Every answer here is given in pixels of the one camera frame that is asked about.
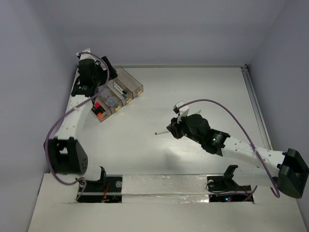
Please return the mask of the black-capped white marker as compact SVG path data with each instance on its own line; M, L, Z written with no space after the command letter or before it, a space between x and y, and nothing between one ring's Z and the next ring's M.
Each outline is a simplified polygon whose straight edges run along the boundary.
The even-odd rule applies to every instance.
M127 93L119 86L117 85L116 83L113 84L114 88L116 88L120 94L124 97L124 98L127 98Z

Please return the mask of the pink highlighter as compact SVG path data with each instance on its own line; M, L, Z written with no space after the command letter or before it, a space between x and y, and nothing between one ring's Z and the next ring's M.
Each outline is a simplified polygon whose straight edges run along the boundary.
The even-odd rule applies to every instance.
M98 110L101 109L101 105L100 105L98 102L95 102L95 103L94 103L94 107L95 107L96 109L98 109Z

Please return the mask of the clear jar of paperclips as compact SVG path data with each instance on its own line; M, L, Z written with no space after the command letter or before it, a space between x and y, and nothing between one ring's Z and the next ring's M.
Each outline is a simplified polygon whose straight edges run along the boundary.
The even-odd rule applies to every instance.
M107 100L106 100L106 104L109 106L109 107L115 107L118 105L118 99L116 97L109 97Z

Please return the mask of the red-capped white marker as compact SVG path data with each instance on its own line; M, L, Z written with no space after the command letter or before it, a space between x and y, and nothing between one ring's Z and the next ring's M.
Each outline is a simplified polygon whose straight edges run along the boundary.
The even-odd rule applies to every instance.
M169 133L169 131L168 130L157 131L157 132L155 132L155 135L161 135L161 134L165 134L165 133Z

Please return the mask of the blue-capped white marker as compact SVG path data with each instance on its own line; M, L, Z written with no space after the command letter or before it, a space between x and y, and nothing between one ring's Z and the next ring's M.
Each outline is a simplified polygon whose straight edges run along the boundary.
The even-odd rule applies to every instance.
M118 91L121 92L122 94L126 94L126 92L119 85L117 85L116 83L113 83L113 86L116 89L118 89Z

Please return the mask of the orange highlighter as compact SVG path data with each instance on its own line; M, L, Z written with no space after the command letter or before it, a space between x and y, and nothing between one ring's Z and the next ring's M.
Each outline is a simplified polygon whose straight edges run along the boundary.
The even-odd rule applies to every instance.
M106 114L106 112L103 113L100 112L97 114L97 118L99 119L100 122L102 122L108 118L108 115Z

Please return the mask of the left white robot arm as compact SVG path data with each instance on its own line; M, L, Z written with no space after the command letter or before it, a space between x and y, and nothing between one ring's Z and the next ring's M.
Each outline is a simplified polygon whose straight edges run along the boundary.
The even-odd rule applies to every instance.
M64 185L58 175L82 176L88 168L88 156L78 141L85 120L94 107L103 85L118 76L106 56L98 57L91 52L77 54L77 71L70 92L66 113L49 130L44 151L51 174Z

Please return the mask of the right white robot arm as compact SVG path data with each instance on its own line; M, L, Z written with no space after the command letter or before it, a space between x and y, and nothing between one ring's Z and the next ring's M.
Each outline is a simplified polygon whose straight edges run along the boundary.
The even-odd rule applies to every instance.
M210 154L250 165L245 169L230 164L223 174L209 177L208 189L215 194L237 191L242 186L264 186L277 187L279 192L295 199L303 196L309 168L297 150L253 148L228 133L212 129L199 114L173 118L167 130L176 139L186 137L198 143Z

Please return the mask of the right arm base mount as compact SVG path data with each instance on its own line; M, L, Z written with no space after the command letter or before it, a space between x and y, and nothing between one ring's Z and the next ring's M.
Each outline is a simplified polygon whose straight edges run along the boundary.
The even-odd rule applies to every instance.
M223 174L207 177L205 189L210 203L254 203L251 186L240 186L232 179L237 168L237 165L229 165Z

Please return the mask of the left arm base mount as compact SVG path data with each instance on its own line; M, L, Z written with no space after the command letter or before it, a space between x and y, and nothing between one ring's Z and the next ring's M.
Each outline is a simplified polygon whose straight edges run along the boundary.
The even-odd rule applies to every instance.
M99 180L86 180L86 186L79 186L77 202L79 203L121 203L122 175L107 175L100 166Z

